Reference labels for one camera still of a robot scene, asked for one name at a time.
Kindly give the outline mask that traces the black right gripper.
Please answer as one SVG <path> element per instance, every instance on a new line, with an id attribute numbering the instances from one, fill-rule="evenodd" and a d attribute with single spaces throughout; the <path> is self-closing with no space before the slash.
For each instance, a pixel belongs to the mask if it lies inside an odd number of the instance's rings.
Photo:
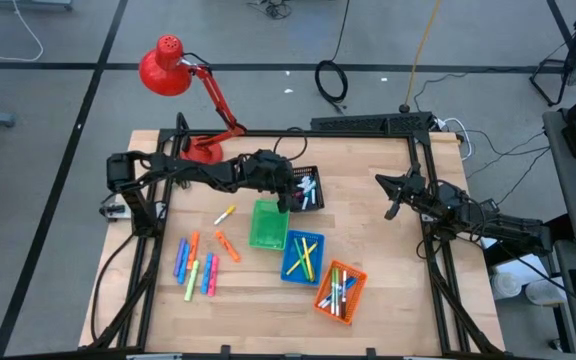
<path id="1" fill-rule="evenodd" d="M 399 212 L 401 203 L 417 209 L 429 209 L 431 196 L 426 189 L 426 179 L 421 175 L 418 166 L 411 166 L 403 176 L 376 174 L 375 180 L 384 190 L 391 202 L 384 218 L 392 220 Z"/>

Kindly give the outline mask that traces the green plastic basket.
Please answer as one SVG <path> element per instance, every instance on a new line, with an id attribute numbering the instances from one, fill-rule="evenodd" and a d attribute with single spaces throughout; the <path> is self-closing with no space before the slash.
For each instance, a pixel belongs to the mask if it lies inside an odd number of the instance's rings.
<path id="1" fill-rule="evenodd" d="M 283 251 L 289 218 L 290 213 L 281 213 L 274 201 L 257 200 L 252 212 L 249 245 L 254 248 Z"/>

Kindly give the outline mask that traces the yellow-capped white marker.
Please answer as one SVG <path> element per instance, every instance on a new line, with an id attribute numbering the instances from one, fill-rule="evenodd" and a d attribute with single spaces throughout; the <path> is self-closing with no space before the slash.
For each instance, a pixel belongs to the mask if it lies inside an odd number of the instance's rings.
<path id="1" fill-rule="evenodd" d="M 236 210 L 236 206 L 235 206 L 235 205 L 229 206 L 229 207 L 213 222 L 213 224 L 214 224 L 215 226 L 219 225 L 219 224 L 222 223 L 227 217 L 229 217 L 235 210 Z"/>

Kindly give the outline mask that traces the blue plastic basket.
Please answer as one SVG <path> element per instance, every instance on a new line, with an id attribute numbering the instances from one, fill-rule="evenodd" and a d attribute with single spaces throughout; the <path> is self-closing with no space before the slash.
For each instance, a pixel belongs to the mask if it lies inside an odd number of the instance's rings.
<path id="1" fill-rule="evenodd" d="M 312 263 L 312 268 L 314 271 L 314 282 L 308 282 L 304 276 L 301 266 L 295 269 L 290 275 L 286 275 L 286 271 L 293 266 L 293 264 L 299 260 L 298 254 L 295 249 L 293 239 L 297 239 L 299 245 L 304 254 L 304 248 L 302 246 L 302 237 L 306 238 L 308 248 L 314 243 L 318 243 L 316 249 L 310 254 L 310 259 Z M 289 230 L 287 233 L 287 239 L 284 249 L 283 262 L 280 271 L 280 278 L 284 282 L 292 282 L 308 286 L 316 286 L 320 282 L 321 278 L 321 267 L 323 263 L 323 254 L 325 250 L 325 236 L 319 233 L 312 233 L 299 230 Z"/>

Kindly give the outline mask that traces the orange highlighter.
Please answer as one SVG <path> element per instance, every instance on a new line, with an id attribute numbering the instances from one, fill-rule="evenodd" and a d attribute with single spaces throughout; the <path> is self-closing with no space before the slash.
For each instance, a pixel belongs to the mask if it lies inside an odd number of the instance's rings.
<path id="1" fill-rule="evenodd" d="M 187 270 L 192 269 L 194 261 L 196 260 L 199 238 L 200 238 L 200 233 L 198 231 L 194 231 L 192 233 L 192 237 L 191 237 L 191 241 L 190 241 L 189 253 L 188 253 L 188 258 L 187 258 L 187 266 L 186 266 Z"/>
<path id="2" fill-rule="evenodd" d="M 230 255 L 230 257 L 235 262 L 240 262 L 241 256 L 236 251 L 236 249 L 233 247 L 233 245 L 229 242 L 229 240 L 226 238 L 225 234 L 222 231 L 216 231 L 215 235 L 216 235 L 218 242 L 224 247 L 224 249 L 227 251 L 227 253 Z"/>

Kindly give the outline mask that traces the slim green highlighter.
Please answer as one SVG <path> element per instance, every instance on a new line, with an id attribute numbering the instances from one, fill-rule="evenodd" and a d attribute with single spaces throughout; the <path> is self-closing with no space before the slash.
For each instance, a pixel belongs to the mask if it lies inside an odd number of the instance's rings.
<path id="1" fill-rule="evenodd" d="M 305 276 L 306 280 L 307 280 L 308 282 L 310 282 L 310 281 L 311 281 L 311 276 L 310 276 L 310 272 L 309 272 L 309 270 L 308 270 L 308 267 L 307 267 L 307 265 L 306 265 L 306 263 L 305 263 L 304 254 L 303 254 L 303 251 L 302 251 L 302 249 L 301 249 L 301 246 L 299 245 L 299 243 L 298 243 L 298 241 L 297 241 L 296 238 L 293 239 L 293 241 L 294 241 L 295 249 L 296 249 L 297 254 L 298 254 L 298 259 L 299 259 L 298 261 L 299 261 L 299 263 L 300 263 L 300 266 L 301 266 L 301 268 L 302 268 L 302 271 L 304 272 L 304 276 Z"/>

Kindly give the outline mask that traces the pink highlighter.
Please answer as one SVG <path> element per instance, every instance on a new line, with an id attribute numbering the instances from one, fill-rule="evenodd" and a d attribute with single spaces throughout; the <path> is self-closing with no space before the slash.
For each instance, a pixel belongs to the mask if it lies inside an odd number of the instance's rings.
<path id="1" fill-rule="evenodd" d="M 216 292 L 218 266 L 219 266 L 219 257 L 217 255 L 214 255 L 212 257 L 210 277 L 207 290 L 207 295 L 210 297 L 214 296 Z"/>

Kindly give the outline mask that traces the orange plastic basket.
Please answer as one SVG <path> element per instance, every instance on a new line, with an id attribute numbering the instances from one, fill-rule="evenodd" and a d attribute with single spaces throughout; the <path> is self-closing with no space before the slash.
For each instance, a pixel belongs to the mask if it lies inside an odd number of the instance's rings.
<path id="1" fill-rule="evenodd" d="M 340 300 L 341 300 L 341 271 L 342 270 L 346 270 L 347 272 L 347 279 L 349 277 L 355 277 L 357 279 L 357 282 L 355 283 L 355 285 L 350 289 L 349 292 L 346 292 L 346 313 L 345 313 L 345 319 L 342 319 L 341 317 L 336 317 L 334 315 L 331 314 L 330 312 L 330 306 L 326 307 L 326 308 L 319 308 L 318 307 L 318 303 L 324 299 L 329 293 L 331 293 L 331 270 L 333 267 L 337 267 L 339 269 L 339 304 L 340 304 Z M 352 267 L 350 265 L 347 265 L 345 263 L 342 263 L 340 261 L 337 260 L 333 260 L 327 270 L 327 272 L 325 273 L 325 275 L 322 277 L 321 283 L 320 283 L 320 287 L 318 289 L 315 301 L 314 301 L 314 308 L 325 314 L 326 316 L 332 317 L 337 321 L 340 321 L 346 325 L 350 325 L 352 323 L 354 314 L 356 312 L 356 310 L 358 309 L 359 306 L 359 302 L 362 296 L 362 292 L 363 292 L 363 288 L 366 285 L 367 282 L 367 274 L 362 272 L 361 270 Z"/>

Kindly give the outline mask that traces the purple highlighter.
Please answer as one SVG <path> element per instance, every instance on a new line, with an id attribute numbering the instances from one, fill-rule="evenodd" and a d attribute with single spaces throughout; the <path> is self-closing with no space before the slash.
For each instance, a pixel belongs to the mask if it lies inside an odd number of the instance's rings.
<path id="1" fill-rule="evenodd" d="M 186 242 L 187 242 L 187 240 L 185 237 L 182 237 L 180 239 L 178 251 L 177 251 L 177 255 L 176 255 L 176 259 L 175 259 L 175 264 L 174 264 L 174 268 L 173 268 L 173 276 L 174 277 L 177 277 L 179 274 L 181 263 L 183 260 L 183 253 L 184 253 L 184 248 L 185 248 Z"/>

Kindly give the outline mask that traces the black plastic basket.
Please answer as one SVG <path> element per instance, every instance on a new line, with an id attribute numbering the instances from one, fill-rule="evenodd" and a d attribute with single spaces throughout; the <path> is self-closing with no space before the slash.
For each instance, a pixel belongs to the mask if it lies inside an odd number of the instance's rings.
<path id="1" fill-rule="evenodd" d="M 298 188 L 301 188 L 299 186 L 299 184 L 302 182 L 302 178 L 304 176 L 310 176 L 314 181 L 316 181 L 316 183 L 317 183 L 317 185 L 316 185 L 316 204 L 314 204 L 314 205 L 310 204 L 308 206 L 308 208 L 305 211 L 303 211 L 301 209 L 301 207 L 302 207 L 304 197 L 303 198 L 296 198 L 293 194 L 294 201 L 293 201 L 293 206 L 291 208 L 291 211 L 292 212 L 308 212 L 308 211 L 316 211 L 316 210 L 323 209 L 325 207 L 324 194 L 323 194 L 322 182 L 320 180 L 318 168 L 316 166 L 297 167 L 297 168 L 293 169 L 293 173 L 294 173 L 294 178 L 296 181 L 295 192 L 297 191 Z"/>

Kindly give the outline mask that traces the black perforated box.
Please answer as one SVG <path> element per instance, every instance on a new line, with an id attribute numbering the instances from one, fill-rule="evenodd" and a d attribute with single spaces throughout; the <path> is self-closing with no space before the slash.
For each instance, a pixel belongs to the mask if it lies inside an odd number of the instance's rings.
<path id="1" fill-rule="evenodd" d="M 412 133 L 429 130 L 433 126 L 430 112 L 390 113 L 357 116 L 312 118 L 313 131 L 380 132 L 384 134 Z"/>

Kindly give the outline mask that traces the white round lid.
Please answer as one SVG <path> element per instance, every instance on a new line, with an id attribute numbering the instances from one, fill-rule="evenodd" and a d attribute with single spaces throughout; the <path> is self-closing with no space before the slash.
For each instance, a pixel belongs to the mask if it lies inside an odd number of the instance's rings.
<path id="1" fill-rule="evenodd" d="M 562 280 L 555 278 L 551 282 L 542 279 L 529 283 L 525 287 L 527 299 L 534 305 L 554 306 L 567 300 L 566 292 L 561 289 Z"/>
<path id="2" fill-rule="evenodd" d="M 516 297 L 522 285 L 512 273 L 497 273 L 490 276 L 490 285 L 495 301 Z"/>

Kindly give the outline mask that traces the red desk lamp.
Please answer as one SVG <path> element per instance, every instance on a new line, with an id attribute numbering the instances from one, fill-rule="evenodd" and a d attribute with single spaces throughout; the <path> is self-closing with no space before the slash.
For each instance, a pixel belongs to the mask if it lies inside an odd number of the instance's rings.
<path id="1" fill-rule="evenodd" d="M 247 129 L 232 113 L 212 75 L 210 66 L 207 63 L 191 63 L 186 56 L 187 53 L 178 37 L 163 35 L 158 39 L 155 48 L 140 61 L 139 77 L 150 91 L 168 97 L 186 92 L 191 87 L 193 78 L 201 81 L 227 130 L 215 136 L 187 136 L 186 140 L 182 141 L 179 156 L 184 160 L 215 164 L 223 160 L 221 143 L 244 135 Z"/>

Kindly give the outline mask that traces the white paper sheet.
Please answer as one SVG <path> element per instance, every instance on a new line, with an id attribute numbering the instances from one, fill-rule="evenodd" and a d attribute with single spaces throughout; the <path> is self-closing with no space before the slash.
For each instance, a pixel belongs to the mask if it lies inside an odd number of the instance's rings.
<path id="1" fill-rule="evenodd" d="M 484 254 L 489 280 L 498 274 L 510 274 L 523 286 L 548 276 L 541 259 L 533 254 L 523 255 L 519 260 L 503 253 L 502 261 L 494 263 L 494 258 Z"/>

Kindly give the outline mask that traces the grey metal base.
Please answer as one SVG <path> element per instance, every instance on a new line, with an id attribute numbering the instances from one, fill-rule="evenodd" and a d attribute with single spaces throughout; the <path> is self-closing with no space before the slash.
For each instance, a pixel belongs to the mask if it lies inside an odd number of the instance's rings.
<path id="1" fill-rule="evenodd" d="M 72 11 L 73 0 L 0 0 L 0 6 L 20 7 L 56 7 L 66 11 Z"/>

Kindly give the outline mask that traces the black aluminium table frame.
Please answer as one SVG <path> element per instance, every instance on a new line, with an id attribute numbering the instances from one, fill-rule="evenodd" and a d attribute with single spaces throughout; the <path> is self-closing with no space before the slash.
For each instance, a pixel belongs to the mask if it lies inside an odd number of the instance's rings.
<path id="1" fill-rule="evenodd" d="M 358 309 L 350 325 L 317 311 L 314 286 L 280 278 L 282 253 L 249 245 L 251 217 L 259 193 L 224 194 L 203 184 L 187 189 L 160 185 L 157 198 L 169 202 L 162 239 L 135 240 L 128 221 L 108 227 L 99 269 L 104 278 L 98 306 L 89 310 L 80 342 L 89 345 L 110 324 L 128 290 L 158 257 L 154 282 L 137 302 L 125 327 L 113 340 L 152 352 L 216 353 L 228 346 L 248 354 L 435 356 L 445 349 L 472 348 L 455 316 L 435 313 L 419 216 L 402 208 L 384 218 L 389 200 L 376 174 L 398 176 L 412 159 L 432 159 L 437 176 L 457 186 L 466 183 L 458 142 L 451 133 L 434 133 L 428 145 L 411 147 L 404 138 L 381 135 L 344 137 L 302 135 L 280 130 L 250 131 L 226 141 L 226 157 L 257 149 L 276 149 L 298 166 L 314 165 L 322 182 L 325 207 L 294 214 L 290 227 L 325 236 L 323 262 L 333 260 L 367 274 Z M 231 205 L 236 210 L 213 222 Z M 191 270 L 179 285 L 173 268 L 180 239 L 190 245 L 200 233 L 200 261 L 192 300 L 184 301 Z M 235 262 L 218 242 L 222 231 L 241 256 Z M 219 257 L 216 292 L 200 292 L 206 255 Z"/>

